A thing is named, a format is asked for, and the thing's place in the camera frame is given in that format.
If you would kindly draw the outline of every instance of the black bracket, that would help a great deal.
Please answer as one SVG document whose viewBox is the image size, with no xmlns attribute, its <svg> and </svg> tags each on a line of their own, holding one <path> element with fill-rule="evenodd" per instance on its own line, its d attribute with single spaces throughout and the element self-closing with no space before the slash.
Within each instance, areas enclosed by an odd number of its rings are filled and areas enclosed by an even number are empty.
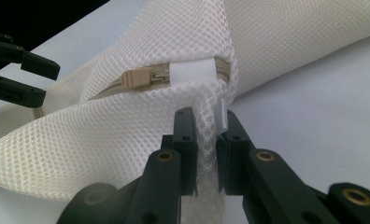
<svg viewBox="0 0 370 224">
<path fill-rule="evenodd" d="M 21 70 L 56 80 L 60 65 L 12 44 L 13 38 L 0 34 L 0 62 L 21 63 Z M 0 100 L 27 107 L 43 105 L 46 92 L 8 78 L 0 77 Z"/>
<path fill-rule="evenodd" d="M 244 196 L 249 223 L 370 224 L 370 190 L 341 183 L 327 196 L 312 189 L 276 152 L 256 149 L 231 111 L 228 122 L 217 141 L 220 190 Z"/>
<path fill-rule="evenodd" d="M 174 133 L 150 154 L 144 173 L 125 187 L 97 183 L 74 197 L 58 223 L 179 223 L 181 196 L 196 191 L 197 144 L 190 107 L 177 111 Z"/>
</svg>

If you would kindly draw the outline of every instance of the mesh netting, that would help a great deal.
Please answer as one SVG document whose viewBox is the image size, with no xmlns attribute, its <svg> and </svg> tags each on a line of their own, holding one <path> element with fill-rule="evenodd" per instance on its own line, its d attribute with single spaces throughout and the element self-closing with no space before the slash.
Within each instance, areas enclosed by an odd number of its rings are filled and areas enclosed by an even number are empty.
<svg viewBox="0 0 370 224">
<path fill-rule="evenodd" d="M 162 135 L 172 133 L 175 111 L 192 106 L 199 197 L 183 199 L 182 219 L 220 223 L 217 101 L 230 104 L 236 94 L 369 35 L 370 1 L 152 0 L 117 43 L 48 88 L 46 117 L 33 120 L 19 106 L 0 110 L 0 186 L 66 201 L 95 182 L 120 188 L 142 174 Z M 190 80 L 88 101 L 125 70 L 211 57 L 231 64 L 229 83 Z"/>
</svg>

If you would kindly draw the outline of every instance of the white table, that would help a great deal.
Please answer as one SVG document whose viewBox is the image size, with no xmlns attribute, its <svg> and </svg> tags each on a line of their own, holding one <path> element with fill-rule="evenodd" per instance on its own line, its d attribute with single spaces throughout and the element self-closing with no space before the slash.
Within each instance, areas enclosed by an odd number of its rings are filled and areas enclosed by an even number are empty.
<svg viewBox="0 0 370 224">
<path fill-rule="evenodd" d="M 57 62 L 63 77 L 110 46 L 145 2 L 111 0 L 34 53 Z M 19 69 L 12 64 L 0 76 L 51 83 Z M 237 97 L 231 110 L 256 147 L 275 150 L 309 186 L 370 189 L 370 37 Z M 65 206 L 0 188 L 0 223 L 55 223 Z M 246 223 L 240 197 L 227 197 L 226 209 L 225 223 Z"/>
</svg>

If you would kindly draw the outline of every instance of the white tag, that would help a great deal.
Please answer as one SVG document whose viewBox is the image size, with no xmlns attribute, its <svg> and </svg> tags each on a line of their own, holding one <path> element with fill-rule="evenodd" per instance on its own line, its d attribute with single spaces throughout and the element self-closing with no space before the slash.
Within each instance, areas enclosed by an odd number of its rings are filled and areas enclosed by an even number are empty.
<svg viewBox="0 0 370 224">
<path fill-rule="evenodd" d="M 214 108 L 215 115 L 215 134 L 220 135 L 228 131 L 228 109 L 226 101 L 219 99 Z"/>
<path fill-rule="evenodd" d="M 217 80 L 214 58 L 170 63 L 170 86 L 176 87 L 190 82 Z"/>
<path fill-rule="evenodd" d="M 217 80 L 217 66 L 214 58 L 170 63 L 170 86 L 175 87 L 190 82 Z M 214 108 L 216 135 L 228 130 L 226 101 L 218 99 Z"/>
</svg>

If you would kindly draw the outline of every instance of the screw hole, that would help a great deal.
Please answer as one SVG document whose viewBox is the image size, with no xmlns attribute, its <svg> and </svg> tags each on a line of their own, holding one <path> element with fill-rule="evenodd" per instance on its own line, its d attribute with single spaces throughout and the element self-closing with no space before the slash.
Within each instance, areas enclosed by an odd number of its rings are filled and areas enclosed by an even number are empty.
<svg viewBox="0 0 370 224">
<path fill-rule="evenodd" d="M 321 219 L 314 213 L 303 212 L 302 218 L 309 224 L 321 224 Z"/>
<path fill-rule="evenodd" d="M 343 189 L 342 194 L 352 203 L 360 206 L 370 205 L 370 197 L 358 189 Z"/>
<path fill-rule="evenodd" d="M 173 154 L 170 152 L 162 152 L 158 155 L 159 161 L 171 161 L 173 159 Z"/>
<path fill-rule="evenodd" d="M 155 224 L 159 221 L 159 217 L 154 213 L 146 213 L 142 216 L 143 224 Z"/>
<path fill-rule="evenodd" d="M 270 152 L 262 151 L 257 153 L 257 158 L 261 161 L 273 161 L 275 156 L 272 155 Z"/>
<path fill-rule="evenodd" d="M 107 193 L 102 189 L 96 189 L 86 194 L 84 202 L 87 205 L 98 205 L 107 198 Z"/>
</svg>

